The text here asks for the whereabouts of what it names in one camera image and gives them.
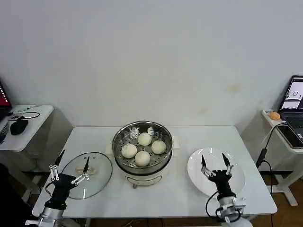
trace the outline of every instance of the computer mouse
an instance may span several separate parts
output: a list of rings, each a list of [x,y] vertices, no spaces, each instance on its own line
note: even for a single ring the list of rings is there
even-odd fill
[[[12,135],[19,135],[19,134],[23,133],[23,131],[27,127],[27,125],[28,125],[28,120],[15,121],[10,126],[10,133]]]

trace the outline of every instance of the laptop screen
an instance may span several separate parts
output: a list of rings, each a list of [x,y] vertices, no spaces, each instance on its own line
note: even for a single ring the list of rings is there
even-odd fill
[[[303,76],[292,76],[279,110],[303,110]]]
[[[10,106],[9,100],[5,95],[1,84],[0,84],[0,106]]]

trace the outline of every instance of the electric steamer pot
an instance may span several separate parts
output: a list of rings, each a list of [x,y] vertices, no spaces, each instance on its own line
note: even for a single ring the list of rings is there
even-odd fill
[[[137,138],[143,132],[151,135],[151,143],[148,146],[142,146],[138,143]],[[166,150],[161,155],[152,152],[152,143],[156,140],[162,140],[166,144]],[[150,163],[145,167],[140,167],[136,166],[134,157],[123,157],[121,150],[126,144],[135,145],[137,152],[143,150],[148,152],[151,156]],[[132,176],[141,176],[142,179],[144,176],[154,175],[165,168],[172,157],[172,144],[172,136],[164,126],[155,122],[138,121],[124,126],[115,134],[112,141],[112,151],[115,161],[122,171]]]

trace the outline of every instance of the black cable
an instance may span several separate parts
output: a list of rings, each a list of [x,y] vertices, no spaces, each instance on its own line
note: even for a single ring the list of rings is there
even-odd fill
[[[49,185],[53,184],[53,182],[50,182],[47,184],[47,186],[45,187],[45,191],[50,195],[52,196],[52,194],[50,193],[50,191],[47,189]]]
[[[19,117],[18,119],[16,120],[22,120],[22,119],[33,119],[33,118],[36,118],[36,117],[39,117],[40,116],[40,113],[39,112],[20,112],[20,113],[13,113],[13,112],[10,112],[8,114],[6,114],[6,116],[11,116],[11,115],[18,115],[18,114],[37,114],[36,116],[33,116],[33,117],[24,117],[24,116],[21,116]]]
[[[211,195],[211,197],[209,197],[209,199],[207,200],[206,202],[206,205],[205,205],[205,210],[206,210],[206,213],[207,215],[210,217],[210,218],[214,218],[217,220],[217,217],[216,216],[211,216],[209,213],[208,213],[208,210],[207,210],[207,207],[208,207],[208,203],[209,201],[214,197],[214,195],[216,195],[218,193],[218,191],[216,191],[214,194]]]
[[[275,128],[277,127],[277,126],[279,126],[279,125],[282,125],[282,124],[276,124],[272,129],[271,129],[271,132],[270,132],[270,135],[269,135],[269,138],[268,138],[268,140],[267,140],[267,143],[266,143],[266,145],[265,145],[265,147],[264,147],[264,149],[267,149],[267,146],[268,146],[268,144],[269,144],[269,141],[270,141],[270,137],[271,137],[271,135],[273,134],[273,131],[275,130]]]
[[[271,194],[271,196],[273,196],[273,175],[272,175],[272,172],[273,172],[273,171],[272,171],[271,165],[270,165],[270,163],[269,163],[268,161],[263,160],[262,162],[267,163],[268,166],[269,166],[269,169],[270,169],[270,181],[271,181],[271,185],[270,185],[270,194]],[[273,215],[272,215],[272,214],[270,215],[270,219],[271,219],[271,227],[274,227]]]
[[[269,144],[269,141],[270,141],[271,135],[273,134],[273,131],[275,130],[275,128],[276,128],[277,126],[283,125],[283,124],[285,124],[285,122],[280,123],[280,124],[276,124],[274,127],[272,127],[271,132],[270,132],[270,135],[269,135],[269,138],[268,138],[268,140],[267,140],[267,143],[266,143],[265,147],[261,150],[261,153],[260,153],[260,155],[259,155],[259,157],[258,157],[258,159],[257,159],[257,162],[256,162],[256,167],[257,167],[257,168],[260,167],[262,161],[265,159],[265,156],[266,156],[266,153],[267,153],[267,146],[268,146],[268,144]]]

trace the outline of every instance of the laptop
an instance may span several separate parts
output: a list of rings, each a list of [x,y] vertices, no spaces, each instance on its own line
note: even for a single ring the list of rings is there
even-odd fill
[[[6,114],[12,109],[9,98],[6,95],[2,84],[0,83],[0,121],[5,118]]]
[[[292,76],[278,113],[303,141],[303,76]]]

